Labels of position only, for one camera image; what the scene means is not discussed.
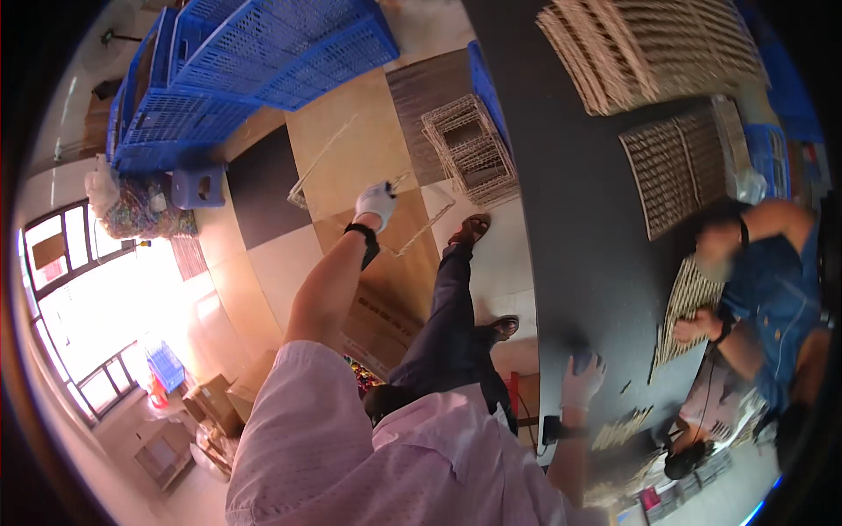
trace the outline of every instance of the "woman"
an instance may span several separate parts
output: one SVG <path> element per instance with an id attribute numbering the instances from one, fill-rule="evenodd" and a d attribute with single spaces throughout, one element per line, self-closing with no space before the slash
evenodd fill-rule
<path id="1" fill-rule="evenodd" d="M 705 356 L 675 422 L 682 432 L 669 446 L 667 477 L 686 477 L 713 453 L 715 443 L 734 436 L 746 387 L 717 350 Z"/>

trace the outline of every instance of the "foot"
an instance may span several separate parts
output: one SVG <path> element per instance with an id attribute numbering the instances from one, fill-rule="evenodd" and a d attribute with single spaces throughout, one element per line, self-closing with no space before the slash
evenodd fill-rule
<path id="1" fill-rule="evenodd" d="M 514 314 L 503 316 L 492 322 L 489 327 L 497 331 L 494 335 L 494 342 L 505 342 L 511 338 L 520 327 L 520 320 Z"/>
<path id="2" fill-rule="evenodd" d="M 448 245 L 459 243 L 473 248 L 474 243 L 480 240 L 491 226 L 491 216 L 488 214 L 475 214 L 465 219 L 458 231 L 448 240 Z"/>

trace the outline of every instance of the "black tile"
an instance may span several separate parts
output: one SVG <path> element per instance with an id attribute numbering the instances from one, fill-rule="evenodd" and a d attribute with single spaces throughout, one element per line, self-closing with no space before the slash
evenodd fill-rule
<path id="1" fill-rule="evenodd" d="M 309 225 L 310 213 L 286 202 L 298 182 L 290 134 L 281 126 L 228 166 L 228 186 L 246 250 Z"/>
<path id="2" fill-rule="evenodd" d="M 421 115 L 473 93 L 468 50 L 452 51 L 388 72 L 386 81 L 418 185 L 444 181 L 445 170 L 439 156 L 421 133 Z"/>

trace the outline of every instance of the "wire basket frame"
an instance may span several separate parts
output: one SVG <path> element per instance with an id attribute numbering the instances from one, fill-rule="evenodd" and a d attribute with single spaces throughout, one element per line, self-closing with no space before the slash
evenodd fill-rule
<path id="1" fill-rule="evenodd" d="M 455 192 L 486 209 L 520 195 L 509 151 L 479 97 L 458 98 L 421 122 Z"/>
<path id="2" fill-rule="evenodd" d="M 357 115 L 355 114 L 350 119 L 345 121 L 345 123 L 342 126 L 339 127 L 337 132 L 335 134 L 333 134 L 333 136 L 328 140 L 328 142 L 325 143 L 324 147 L 319 152 L 319 154 L 316 156 L 316 159 L 313 161 L 313 164 L 307 169 L 306 172 L 304 172 L 304 175 L 302 177 L 300 177 L 298 179 L 298 181 L 290 189 L 290 192 L 286 196 L 286 200 L 287 200 L 288 203 L 290 203 L 292 205 L 295 205 L 302 210 L 310 211 L 310 208 L 307 205 L 306 198 L 304 197 L 304 183 L 310 178 L 310 176 L 313 173 L 313 169 L 316 167 L 318 162 L 322 159 L 322 156 L 325 154 L 325 152 L 330 148 L 330 146 L 333 144 L 333 142 L 336 141 L 351 126 L 351 123 L 353 123 L 356 118 L 357 118 Z M 404 171 L 403 173 L 400 173 L 393 181 L 391 181 L 392 189 L 399 188 L 399 186 L 401 185 L 401 182 L 410 175 L 412 175 L 412 173 L 409 172 L 409 171 Z M 445 203 L 445 206 L 435 216 L 433 216 L 432 219 L 427 221 L 427 223 L 424 226 L 422 226 L 420 230 L 415 232 L 415 234 L 413 234 L 413 236 L 410 237 L 409 240 L 406 243 L 404 243 L 402 247 L 395 250 L 391 247 L 387 247 L 386 245 L 382 245 L 381 251 L 384 252 L 384 253 L 387 253 L 390 256 L 393 256 L 395 258 L 400 258 L 404 254 L 406 254 L 407 251 L 409 250 L 409 248 L 411 248 L 412 245 L 414 245 L 415 242 L 426 231 L 428 231 L 435 224 L 436 221 L 441 219 L 442 216 L 444 216 L 445 213 L 447 213 L 447 210 L 450 210 L 453 207 L 453 205 L 456 204 L 456 200 L 453 199 L 452 197 L 450 197 L 449 195 L 445 195 L 444 197 L 447 200 L 447 203 Z M 333 216 L 333 224 L 337 228 L 339 228 L 340 230 L 344 230 L 344 228 L 345 228 L 345 225 L 340 223 L 339 219 L 336 216 Z"/>

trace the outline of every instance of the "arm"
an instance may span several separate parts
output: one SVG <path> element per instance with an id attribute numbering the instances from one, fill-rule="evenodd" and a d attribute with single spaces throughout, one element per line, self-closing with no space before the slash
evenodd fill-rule
<path id="1" fill-rule="evenodd" d="M 380 232 L 395 210 L 394 201 L 384 183 L 369 187 L 357 199 L 354 222 Z M 298 289 L 284 344 L 308 340 L 337 351 L 342 348 L 339 331 L 354 300 L 364 255 L 362 232 L 346 232 L 339 238 Z"/>
<path id="2" fill-rule="evenodd" d="M 673 327 L 673 338 L 680 343 L 692 342 L 701 335 L 705 335 L 711 341 L 722 335 L 722 320 L 708 308 L 696 311 L 692 320 L 678 320 Z M 753 380 L 763 366 L 763 354 L 757 344 L 747 336 L 742 321 L 717 346 L 731 367 L 748 381 Z"/>
<path id="3" fill-rule="evenodd" d="M 743 212 L 743 221 L 750 241 L 782 234 L 799 254 L 815 222 L 806 210 L 783 199 L 766 199 L 749 208 Z"/>
<path id="4" fill-rule="evenodd" d="M 562 408 L 562 425 L 565 428 L 584 428 L 587 410 L 578 407 Z M 556 445 L 546 479 L 568 498 L 574 507 L 584 505 L 584 481 L 588 454 L 588 439 L 570 438 Z"/>
<path id="5" fill-rule="evenodd" d="M 605 379 L 606 364 L 599 363 L 594 354 L 588 368 L 581 375 L 573 373 L 573 357 L 568 361 L 568 371 L 562 384 L 562 425 L 565 428 L 585 428 L 588 405 Z M 588 439 L 569 438 L 556 446 L 546 479 L 561 491 L 576 507 L 584 505 L 584 481 L 588 461 Z"/>

